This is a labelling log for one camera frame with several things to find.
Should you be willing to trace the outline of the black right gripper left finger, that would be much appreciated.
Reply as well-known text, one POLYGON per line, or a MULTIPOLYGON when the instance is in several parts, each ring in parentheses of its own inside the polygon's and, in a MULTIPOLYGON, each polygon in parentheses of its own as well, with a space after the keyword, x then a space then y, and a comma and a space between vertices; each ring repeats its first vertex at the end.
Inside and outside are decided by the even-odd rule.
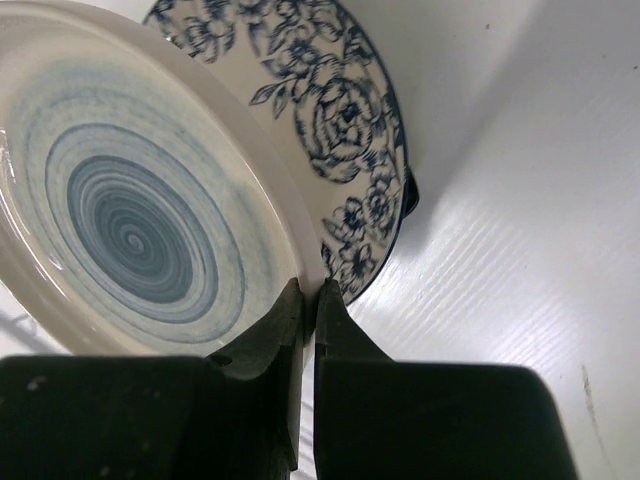
POLYGON ((5 479, 286 479, 298 466, 304 297, 191 356, 1 363, 5 479))

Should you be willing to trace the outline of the cream plate with blue centre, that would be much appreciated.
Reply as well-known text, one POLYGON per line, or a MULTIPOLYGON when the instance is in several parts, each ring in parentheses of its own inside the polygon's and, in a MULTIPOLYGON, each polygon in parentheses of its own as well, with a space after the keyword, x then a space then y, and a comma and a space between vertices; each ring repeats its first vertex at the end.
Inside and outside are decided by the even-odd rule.
POLYGON ((123 16, 1 5, 1 281, 74 354, 206 355, 326 277, 300 189, 199 63, 123 16))

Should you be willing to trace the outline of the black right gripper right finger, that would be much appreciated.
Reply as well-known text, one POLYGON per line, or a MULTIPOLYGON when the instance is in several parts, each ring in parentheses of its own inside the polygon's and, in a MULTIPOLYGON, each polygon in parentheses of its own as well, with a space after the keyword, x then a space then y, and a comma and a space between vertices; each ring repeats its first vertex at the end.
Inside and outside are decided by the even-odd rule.
POLYGON ((553 396, 532 370, 391 359, 321 288, 314 366, 321 479, 573 479, 553 396))

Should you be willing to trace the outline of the blue and white patterned plate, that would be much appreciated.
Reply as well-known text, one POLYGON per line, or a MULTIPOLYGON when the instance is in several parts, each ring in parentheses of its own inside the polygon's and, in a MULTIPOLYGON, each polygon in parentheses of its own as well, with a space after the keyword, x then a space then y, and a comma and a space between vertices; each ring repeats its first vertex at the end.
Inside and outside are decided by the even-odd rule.
POLYGON ((409 207, 388 72, 337 1, 157 1, 144 24, 206 67, 290 164, 346 302, 386 263, 409 207))

